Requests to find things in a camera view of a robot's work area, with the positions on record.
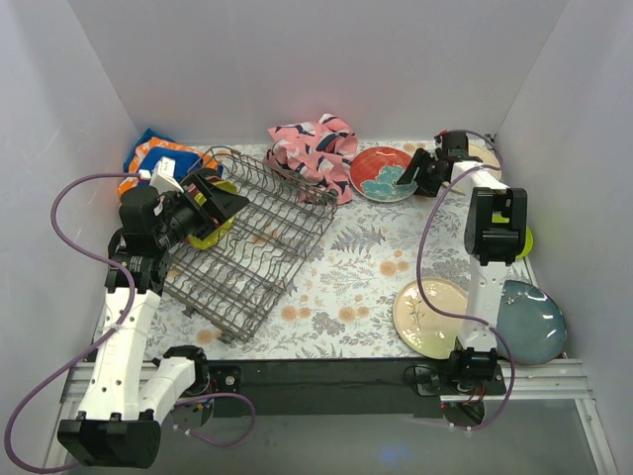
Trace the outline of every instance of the dish rack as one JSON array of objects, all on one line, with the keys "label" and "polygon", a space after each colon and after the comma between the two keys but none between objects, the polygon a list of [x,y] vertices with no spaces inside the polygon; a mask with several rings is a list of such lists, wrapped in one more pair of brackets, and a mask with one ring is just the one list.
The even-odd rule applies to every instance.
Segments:
[{"label": "dish rack", "polygon": [[299,174],[269,167],[224,146],[206,155],[220,161],[223,178],[250,203],[218,244],[188,243],[172,252],[164,292],[222,330],[220,340],[248,341],[264,323],[312,253],[337,209],[336,196]]}]

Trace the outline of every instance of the gray floor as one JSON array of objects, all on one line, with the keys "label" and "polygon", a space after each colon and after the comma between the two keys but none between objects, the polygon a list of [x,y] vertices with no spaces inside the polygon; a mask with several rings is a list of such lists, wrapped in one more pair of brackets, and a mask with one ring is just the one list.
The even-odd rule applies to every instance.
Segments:
[{"label": "gray floor", "polygon": [[[488,413],[497,403],[488,403]],[[595,474],[573,401],[516,401],[496,423],[466,437],[410,424],[404,416],[262,417],[242,445],[206,446],[163,428],[146,473],[162,474]],[[228,439],[247,420],[212,420],[208,435]],[[73,474],[133,474],[82,467]]]}]

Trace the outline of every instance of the wire rack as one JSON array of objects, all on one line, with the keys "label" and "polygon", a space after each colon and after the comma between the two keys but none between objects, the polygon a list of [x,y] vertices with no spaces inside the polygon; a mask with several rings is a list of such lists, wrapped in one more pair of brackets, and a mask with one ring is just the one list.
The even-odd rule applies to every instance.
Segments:
[{"label": "wire rack", "polygon": [[164,291],[188,315],[198,312],[222,330],[222,341],[247,341],[332,223],[336,197],[232,148],[206,154],[222,163],[226,180],[250,204],[215,246],[173,249]]}]

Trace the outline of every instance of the floral tablecloth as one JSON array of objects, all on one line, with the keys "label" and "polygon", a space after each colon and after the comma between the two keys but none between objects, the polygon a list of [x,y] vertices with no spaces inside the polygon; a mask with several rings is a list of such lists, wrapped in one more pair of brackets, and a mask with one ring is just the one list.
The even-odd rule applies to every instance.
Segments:
[{"label": "floral tablecloth", "polygon": [[[412,153],[431,142],[364,142],[360,150],[390,145]],[[236,146],[261,157],[266,145]],[[415,258],[434,199],[413,196],[379,204],[355,192],[338,209],[334,223],[255,337],[225,344],[222,332],[163,295],[152,321],[145,357],[160,357],[170,346],[195,344],[210,359],[403,357],[417,355],[399,337],[392,319],[395,297],[415,279]],[[463,231],[469,200],[451,193],[433,223],[424,273],[450,280],[468,291],[470,263]],[[529,282],[523,261],[508,278]]]}]

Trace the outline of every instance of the white wall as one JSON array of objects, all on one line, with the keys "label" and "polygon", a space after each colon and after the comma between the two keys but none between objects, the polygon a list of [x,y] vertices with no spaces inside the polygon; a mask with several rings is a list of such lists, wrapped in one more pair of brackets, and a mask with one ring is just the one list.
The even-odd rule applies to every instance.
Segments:
[{"label": "white wall", "polygon": [[[136,129],[65,0],[0,1],[0,426],[20,399],[90,342],[105,268],[65,246],[48,220],[69,181],[121,169]],[[117,224],[115,183],[84,185],[60,224],[104,252]],[[14,442],[44,462],[63,378],[27,406]],[[22,473],[0,451],[0,473]]]},{"label": "white wall", "polygon": [[620,473],[633,473],[633,4],[571,0],[499,132],[539,283],[563,308]]},{"label": "white wall", "polygon": [[139,129],[264,142],[340,114],[366,139],[496,131],[567,0],[70,0]]}]

